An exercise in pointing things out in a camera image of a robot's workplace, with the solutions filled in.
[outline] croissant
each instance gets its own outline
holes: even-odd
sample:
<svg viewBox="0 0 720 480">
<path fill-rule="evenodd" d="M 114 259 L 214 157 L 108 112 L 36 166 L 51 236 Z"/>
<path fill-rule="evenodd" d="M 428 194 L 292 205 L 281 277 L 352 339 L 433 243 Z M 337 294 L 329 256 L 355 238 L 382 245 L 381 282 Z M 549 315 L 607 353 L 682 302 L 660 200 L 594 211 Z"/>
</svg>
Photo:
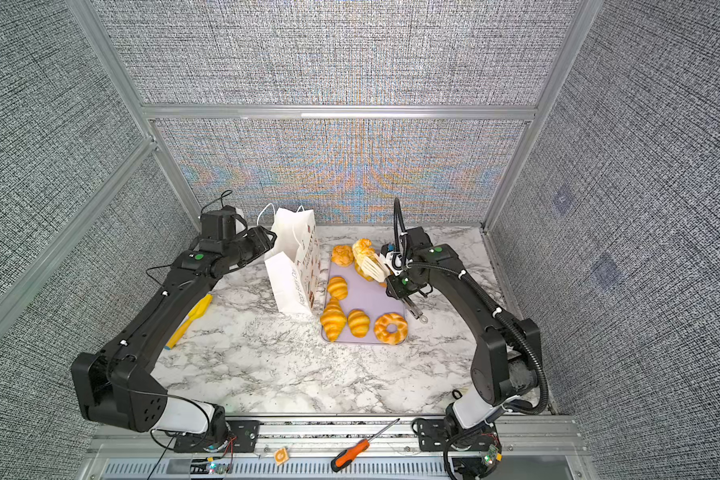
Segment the croissant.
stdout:
<svg viewBox="0 0 720 480">
<path fill-rule="evenodd" d="M 328 293 L 336 300 L 344 300 L 349 294 L 347 281 L 341 276 L 331 277 L 328 281 Z"/>
<path fill-rule="evenodd" d="M 355 261 L 355 255 L 349 245 L 336 245 L 333 247 L 331 261 L 339 266 L 350 266 Z"/>
<path fill-rule="evenodd" d="M 344 325 L 347 324 L 347 317 L 344 315 L 341 305 L 338 304 L 338 300 L 331 298 L 328 301 L 326 309 L 320 315 L 320 323 L 326 331 L 328 340 L 335 342 L 338 335 L 344 330 Z"/>
<path fill-rule="evenodd" d="M 353 310 L 347 315 L 349 331 L 354 336 L 364 337 L 371 328 L 371 319 L 362 310 Z"/>
</svg>

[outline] small orange sticker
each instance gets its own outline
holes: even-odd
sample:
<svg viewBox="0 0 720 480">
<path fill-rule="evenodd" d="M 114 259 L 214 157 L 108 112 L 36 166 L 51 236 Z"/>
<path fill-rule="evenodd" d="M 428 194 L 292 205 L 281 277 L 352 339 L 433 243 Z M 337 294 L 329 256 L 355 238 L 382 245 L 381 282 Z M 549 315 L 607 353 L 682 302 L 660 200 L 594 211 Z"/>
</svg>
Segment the small orange sticker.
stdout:
<svg viewBox="0 0 720 480">
<path fill-rule="evenodd" d="M 275 463 L 280 466 L 285 462 L 288 462 L 288 450 L 286 450 L 286 447 L 283 447 L 275 452 Z"/>
</svg>

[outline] textured gray panel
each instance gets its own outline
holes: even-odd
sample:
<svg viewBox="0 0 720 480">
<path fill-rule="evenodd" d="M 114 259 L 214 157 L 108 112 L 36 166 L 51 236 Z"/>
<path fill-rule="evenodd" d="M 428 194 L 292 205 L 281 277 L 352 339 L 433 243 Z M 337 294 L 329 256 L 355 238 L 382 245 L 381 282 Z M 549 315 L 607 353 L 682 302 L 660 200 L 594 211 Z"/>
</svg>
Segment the textured gray panel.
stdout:
<svg viewBox="0 0 720 480">
<path fill-rule="evenodd" d="M 720 2 L 606 2 L 494 239 L 600 476 L 720 478 Z"/>
<path fill-rule="evenodd" d="M 0 341 L 0 478 L 74 476 L 96 424 L 80 416 L 70 365 L 133 319 L 156 289 L 144 269 L 195 234 L 147 158 Z"/>
<path fill-rule="evenodd" d="M 140 139 L 64 2 L 0 2 L 0 296 Z"/>
<path fill-rule="evenodd" d="M 226 189 L 249 219 L 268 202 L 318 222 L 479 222 L 517 145 L 515 120 L 161 119 L 201 204 Z"/>
<path fill-rule="evenodd" d="M 535 104 L 576 0 L 94 0 L 148 103 Z"/>
</svg>

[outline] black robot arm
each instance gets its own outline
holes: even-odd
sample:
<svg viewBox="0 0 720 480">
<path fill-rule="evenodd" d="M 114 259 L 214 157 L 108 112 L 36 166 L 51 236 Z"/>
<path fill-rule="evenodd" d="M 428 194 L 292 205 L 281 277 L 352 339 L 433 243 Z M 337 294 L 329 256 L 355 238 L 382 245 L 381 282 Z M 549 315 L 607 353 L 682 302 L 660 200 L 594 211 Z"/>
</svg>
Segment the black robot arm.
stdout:
<svg viewBox="0 0 720 480">
<path fill-rule="evenodd" d="M 496 406 L 536 387 L 538 372 L 528 355 L 529 350 L 540 369 L 541 339 L 536 323 L 530 319 L 518 320 L 502 309 L 471 279 L 449 245 L 433 246 L 421 227 L 407 230 L 406 236 L 405 263 L 408 266 L 400 274 L 387 278 L 387 294 L 405 300 L 429 285 L 445 295 L 467 323 L 477 343 L 470 376 L 474 388 L 486 403 Z M 530 348 L 524 348 L 521 342 Z M 507 345 L 520 355 L 509 359 Z"/>
<path fill-rule="evenodd" d="M 172 408 L 170 399 L 177 398 L 167 395 L 150 374 L 164 345 L 222 276 L 269 251 L 275 240 L 276 235 L 262 226 L 248 228 L 231 206 L 202 214 L 200 235 L 173 261 L 165 281 L 142 311 L 98 352 L 81 353 L 72 364 L 83 417 L 136 432 L 153 428 Z M 222 407 L 186 400 L 173 406 L 177 408 L 197 408 L 190 414 L 201 420 L 194 424 L 202 430 L 182 437 L 177 451 L 201 451 L 226 438 Z M 187 414 L 179 416 L 186 419 Z M 192 428 L 185 431 L 192 433 Z"/>
</svg>

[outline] white spatula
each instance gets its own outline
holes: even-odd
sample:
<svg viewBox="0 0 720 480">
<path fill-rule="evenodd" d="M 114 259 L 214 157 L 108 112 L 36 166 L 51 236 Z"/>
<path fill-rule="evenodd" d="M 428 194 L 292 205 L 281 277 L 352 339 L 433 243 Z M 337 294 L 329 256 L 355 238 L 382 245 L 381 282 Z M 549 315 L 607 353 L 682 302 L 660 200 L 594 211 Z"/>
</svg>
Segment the white spatula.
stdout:
<svg viewBox="0 0 720 480">
<path fill-rule="evenodd" d="M 377 259 L 373 259 L 370 256 L 364 256 L 362 258 L 362 262 L 360 263 L 360 270 L 362 270 L 365 275 L 370 276 L 377 282 L 384 282 L 384 279 L 386 279 L 391 274 L 385 264 L 378 262 Z"/>
</svg>

